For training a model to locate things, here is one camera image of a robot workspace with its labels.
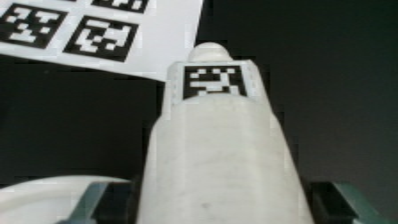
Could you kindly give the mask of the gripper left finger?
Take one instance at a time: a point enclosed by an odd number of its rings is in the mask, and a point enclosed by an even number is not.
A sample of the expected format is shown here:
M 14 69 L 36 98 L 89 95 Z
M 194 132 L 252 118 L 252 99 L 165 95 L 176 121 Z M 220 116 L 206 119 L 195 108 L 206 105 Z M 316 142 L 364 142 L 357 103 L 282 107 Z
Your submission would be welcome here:
M 94 182 L 71 215 L 57 224 L 135 224 L 137 209 L 137 182 Z

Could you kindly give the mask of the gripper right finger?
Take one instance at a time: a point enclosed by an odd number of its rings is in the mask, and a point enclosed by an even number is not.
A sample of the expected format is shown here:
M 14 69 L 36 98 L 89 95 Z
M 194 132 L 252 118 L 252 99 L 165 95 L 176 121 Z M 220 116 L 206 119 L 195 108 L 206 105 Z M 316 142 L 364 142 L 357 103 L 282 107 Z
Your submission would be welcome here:
M 311 212 L 316 224 L 380 224 L 378 212 L 348 183 L 311 184 Z

